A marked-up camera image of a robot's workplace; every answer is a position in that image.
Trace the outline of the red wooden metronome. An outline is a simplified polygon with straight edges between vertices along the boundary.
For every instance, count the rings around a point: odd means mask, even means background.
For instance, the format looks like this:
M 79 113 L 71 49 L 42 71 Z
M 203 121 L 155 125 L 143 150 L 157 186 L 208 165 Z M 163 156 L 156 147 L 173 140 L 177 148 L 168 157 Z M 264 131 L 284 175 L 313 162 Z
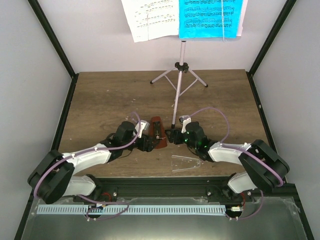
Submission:
M 163 149 L 168 146 L 167 135 L 165 133 L 163 122 L 159 116 L 154 116 L 151 118 L 148 135 L 157 135 L 157 138 L 161 138 L 161 141 L 156 149 Z

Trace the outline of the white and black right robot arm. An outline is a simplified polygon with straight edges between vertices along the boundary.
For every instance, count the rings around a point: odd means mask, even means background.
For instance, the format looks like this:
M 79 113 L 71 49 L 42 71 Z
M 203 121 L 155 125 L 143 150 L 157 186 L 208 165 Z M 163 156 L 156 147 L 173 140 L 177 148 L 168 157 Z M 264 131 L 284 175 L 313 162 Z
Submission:
M 267 193 L 283 186 L 290 171 L 288 163 L 261 139 L 243 144 L 211 140 L 197 121 L 182 128 L 166 129 L 165 133 L 170 143 L 185 144 L 203 161 L 236 164 L 244 168 L 243 172 L 232 175 L 222 188 L 223 198 L 229 202 L 244 191 L 258 189 Z

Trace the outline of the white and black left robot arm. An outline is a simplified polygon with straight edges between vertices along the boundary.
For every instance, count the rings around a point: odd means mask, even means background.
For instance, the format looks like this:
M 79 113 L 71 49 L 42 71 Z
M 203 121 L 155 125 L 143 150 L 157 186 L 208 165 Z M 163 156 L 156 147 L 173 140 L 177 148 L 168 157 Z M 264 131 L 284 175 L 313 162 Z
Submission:
M 99 180 L 91 174 L 77 176 L 77 173 L 119 159 L 125 150 L 151 152 L 160 144 L 163 135 L 159 121 L 124 121 L 116 132 L 93 147 L 67 153 L 51 150 L 30 174 L 27 183 L 32 187 L 34 197 L 46 204 L 69 196 L 78 196 L 88 202 L 100 201 L 103 187 Z

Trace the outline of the clear plastic metronome cover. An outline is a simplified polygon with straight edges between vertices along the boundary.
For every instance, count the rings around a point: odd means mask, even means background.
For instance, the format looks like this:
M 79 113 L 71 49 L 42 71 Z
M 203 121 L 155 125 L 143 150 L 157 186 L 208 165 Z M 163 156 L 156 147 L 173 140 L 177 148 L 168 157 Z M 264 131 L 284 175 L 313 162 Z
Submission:
M 202 161 L 198 158 L 181 155 L 171 156 L 171 171 L 174 173 L 197 169 L 201 165 Z

